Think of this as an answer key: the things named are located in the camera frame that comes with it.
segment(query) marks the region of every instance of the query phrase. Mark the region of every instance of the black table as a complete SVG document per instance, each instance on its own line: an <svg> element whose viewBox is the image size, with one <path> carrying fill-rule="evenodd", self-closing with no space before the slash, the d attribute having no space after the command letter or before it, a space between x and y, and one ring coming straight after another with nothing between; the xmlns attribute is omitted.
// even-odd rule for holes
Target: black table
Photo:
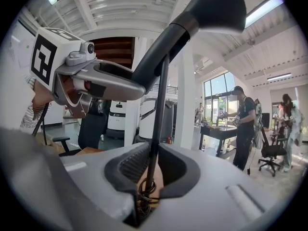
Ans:
<svg viewBox="0 0 308 231"><path fill-rule="evenodd" d="M199 150L202 150L202 143L203 143L203 136L207 135L209 137L215 138L219 140L219 146L217 148L216 156L221 158L227 158L233 153L233 150L228 151L225 154L221 154L221 148L223 142L226 139L235 137L237 134L237 127L226 127L226 126L219 126L219 129L215 129L212 127L201 127L201 138L200 138L200 145Z"/></svg>

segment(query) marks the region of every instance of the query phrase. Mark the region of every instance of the glass door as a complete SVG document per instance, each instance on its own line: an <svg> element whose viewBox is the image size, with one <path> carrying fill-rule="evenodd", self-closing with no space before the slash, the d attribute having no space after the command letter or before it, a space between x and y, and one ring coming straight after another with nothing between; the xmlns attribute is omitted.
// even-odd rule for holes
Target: glass door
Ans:
<svg viewBox="0 0 308 231"><path fill-rule="evenodd" d="M217 117L219 116L219 99L215 98L212 100L213 103L213 116L212 116L212 122L213 124L216 124L217 122Z"/></svg>
<svg viewBox="0 0 308 231"><path fill-rule="evenodd" d="M212 100L212 103L213 103L213 119L212 119L212 122L213 122L213 124L216 124L218 116L222 116L228 110L227 97L223 96L223 97L215 98L215 99ZM223 120L220 119L218 121L218 124L221 125L221 126L225 126L226 120L227 119L223 119Z"/></svg>

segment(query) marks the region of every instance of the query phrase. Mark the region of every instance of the ceiling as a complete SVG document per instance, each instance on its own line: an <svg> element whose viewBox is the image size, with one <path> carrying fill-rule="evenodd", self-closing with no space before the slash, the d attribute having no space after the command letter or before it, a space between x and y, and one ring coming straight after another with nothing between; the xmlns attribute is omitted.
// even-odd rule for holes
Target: ceiling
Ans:
<svg viewBox="0 0 308 231"><path fill-rule="evenodd" d="M169 23L175 2L176 0L59 0L51 6L48 0L31 0L26 8L41 26L61 28L81 36L87 31L111 26L137 29L146 27L161 32Z"/></svg>
<svg viewBox="0 0 308 231"><path fill-rule="evenodd" d="M36 27L62 28L85 40L114 36L154 39L189 1L59 0L51 6L48 0L31 0L25 14ZM263 1L245 0L247 13ZM201 45L193 54L197 81L226 70L251 87L274 85L267 78L284 73L292 73L293 78L282 81L308 79L306 42L284 5L238 36L199 32L195 38Z"/></svg>

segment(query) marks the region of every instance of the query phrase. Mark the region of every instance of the metal pole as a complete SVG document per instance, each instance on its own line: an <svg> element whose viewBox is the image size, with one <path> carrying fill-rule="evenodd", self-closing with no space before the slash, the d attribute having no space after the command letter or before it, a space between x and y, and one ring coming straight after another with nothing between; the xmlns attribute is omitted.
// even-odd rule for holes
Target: metal pole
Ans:
<svg viewBox="0 0 308 231"><path fill-rule="evenodd" d="M169 54L167 54L163 59L162 73L160 75L160 80L159 80L154 129L153 129L152 143L150 148L150 163L148 168L147 180L145 184L145 190L150 189L150 187L152 186L153 175L155 171L155 164L158 154L158 144L160 142L160 134L162 130L163 115L165 109L169 60L170 60Z"/></svg>

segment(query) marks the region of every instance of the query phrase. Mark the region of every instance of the black cap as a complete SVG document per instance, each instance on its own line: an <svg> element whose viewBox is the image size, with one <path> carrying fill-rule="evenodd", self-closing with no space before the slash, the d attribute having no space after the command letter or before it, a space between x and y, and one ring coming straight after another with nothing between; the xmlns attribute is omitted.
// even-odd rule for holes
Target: black cap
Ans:
<svg viewBox="0 0 308 231"><path fill-rule="evenodd" d="M234 87L233 91L231 91L231 95L240 95L242 93L244 93L244 90L240 86Z"/></svg>

